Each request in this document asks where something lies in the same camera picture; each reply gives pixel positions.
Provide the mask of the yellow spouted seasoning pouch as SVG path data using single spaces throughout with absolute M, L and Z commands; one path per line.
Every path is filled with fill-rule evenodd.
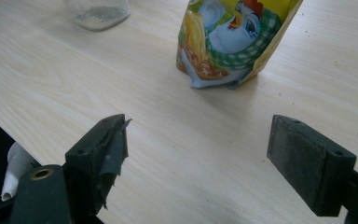
M 177 67 L 202 89 L 238 87 L 266 66 L 303 0 L 190 0 Z

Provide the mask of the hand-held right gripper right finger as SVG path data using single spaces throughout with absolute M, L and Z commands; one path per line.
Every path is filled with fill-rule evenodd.
M 267 157 L 319 217 L 336 217 L 356 156 L 306 123 L 272 118 Z

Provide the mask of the clear jar with grey lid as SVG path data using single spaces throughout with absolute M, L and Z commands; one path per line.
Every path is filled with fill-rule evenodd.
M 126 20 L 128 0 L 62 0 L 71 19 L 89 31 L 103 31 Z

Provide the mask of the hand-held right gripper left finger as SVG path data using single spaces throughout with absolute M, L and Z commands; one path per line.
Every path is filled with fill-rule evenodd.
M 65 153 L 63 169 L 77 216 L 95 216 L 106 207 L 107 196 L 129 156 L 126 128 L 130 122 L 124 114 L 101 119 Z

